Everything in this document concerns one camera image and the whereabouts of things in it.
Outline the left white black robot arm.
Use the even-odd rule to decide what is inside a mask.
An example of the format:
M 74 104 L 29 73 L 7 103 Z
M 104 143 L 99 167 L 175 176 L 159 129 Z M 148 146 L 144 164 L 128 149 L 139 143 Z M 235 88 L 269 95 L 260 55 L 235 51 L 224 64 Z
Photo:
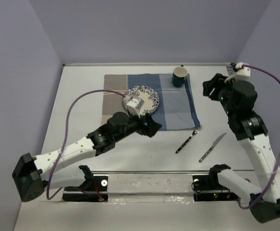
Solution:
M 55 188 L 53 174 L 78 161 L 97 157 L 114 149 L 115 144 L 133 133 L 153 137 L 162 125 L 150 114 L 141 116 L 115 113 L 97 130 L 65 148 L 47 154 L 22 155 L 12 172 L 12 178 L 22 202 L 30 202 L 45 190 Z

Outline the dark green white mug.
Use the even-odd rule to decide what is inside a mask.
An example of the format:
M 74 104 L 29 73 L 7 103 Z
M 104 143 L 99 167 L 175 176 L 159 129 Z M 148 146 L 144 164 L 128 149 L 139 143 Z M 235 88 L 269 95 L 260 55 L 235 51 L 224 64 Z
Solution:
M 183 65 L 176 67 L 172 74 L 172 85 L 176 88 L 180 88 L 184 85 L 185 79 L 188 75 L 187 70 Z

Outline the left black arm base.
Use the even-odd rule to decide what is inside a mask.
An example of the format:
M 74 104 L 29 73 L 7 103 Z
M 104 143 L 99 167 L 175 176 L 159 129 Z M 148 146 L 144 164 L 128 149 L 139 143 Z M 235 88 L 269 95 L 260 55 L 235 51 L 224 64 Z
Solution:
M 107 202 L 108 175 L 96 175 L 84 165 L 79 169 L 84 174 L 84 182 L 77 187 L 64 188 L 62 200 L 65 202 Z

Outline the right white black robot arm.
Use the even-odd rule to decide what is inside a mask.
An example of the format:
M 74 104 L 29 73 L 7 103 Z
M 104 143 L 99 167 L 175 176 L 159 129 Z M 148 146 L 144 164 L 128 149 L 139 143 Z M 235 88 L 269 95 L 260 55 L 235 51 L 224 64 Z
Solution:
M 257 99 L 253 84 L 217 73 L 203 83 L 203 95 L 221 103 L 229 128 L 245 150 L 260 185 L 251 184 L 226 164 L 210 168 L 206 182 L 214 189 L 225 187 L 247 202 L 247 209 L 260 223 L 280 218 L 280 167 L 264 121 L 253 110 Z

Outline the blue floral white plate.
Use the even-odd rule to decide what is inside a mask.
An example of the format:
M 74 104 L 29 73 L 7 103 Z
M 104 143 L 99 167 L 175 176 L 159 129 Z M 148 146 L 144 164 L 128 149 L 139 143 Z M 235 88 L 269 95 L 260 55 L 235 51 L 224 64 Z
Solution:
M 144 101 L 144 104 L 140 109 L 141 115 L 145 115 L 146 113 L 152 114 L 156 111 L 160 103 L 160 97 L 158 93 L 148 86 L 134 86 L 128 89 L 125 94 L 128 96 L 141 98 Z

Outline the blue beige checked cloth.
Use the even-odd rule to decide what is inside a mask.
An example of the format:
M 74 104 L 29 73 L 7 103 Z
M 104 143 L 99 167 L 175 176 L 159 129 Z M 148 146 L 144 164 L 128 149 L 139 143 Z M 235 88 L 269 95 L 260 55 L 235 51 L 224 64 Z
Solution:
M 192 89 L 190 75 L 184 85 L 172 85 L 172 74 L 105 75 L 104 89 L 124 93 L 135 86 L 148 86 L 157 92 L 160 103 L 152 113 L 153 119 L 162 124 L 162 131 L 189 130 L 200 126 Z

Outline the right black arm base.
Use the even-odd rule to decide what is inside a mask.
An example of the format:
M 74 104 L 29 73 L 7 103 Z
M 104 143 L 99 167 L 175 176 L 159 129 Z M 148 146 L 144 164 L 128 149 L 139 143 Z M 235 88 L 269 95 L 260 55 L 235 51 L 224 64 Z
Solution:
M 195 202 L 237 201 L 238 196 L 221 186 L 217 179 L 217 174 L 226 169 L 231 168 L 226 164 L 214 165 L 208 174 L 192 176 L 191 189 L 195 193 Z

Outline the silver fork black handle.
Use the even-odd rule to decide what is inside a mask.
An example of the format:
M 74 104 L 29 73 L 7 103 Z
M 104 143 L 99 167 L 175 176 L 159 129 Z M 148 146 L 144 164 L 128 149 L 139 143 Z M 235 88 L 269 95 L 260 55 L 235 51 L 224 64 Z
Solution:
M 184 141 L 184 143 L 175 151 L 175 153 L 179 153 L 186 145 L 187 143 L 195 136 L 197 135 L 200 130 L 203 128 L 202 125 L 200 125 L 199 127 L 195 128 L 192 132 L 192 134 Z

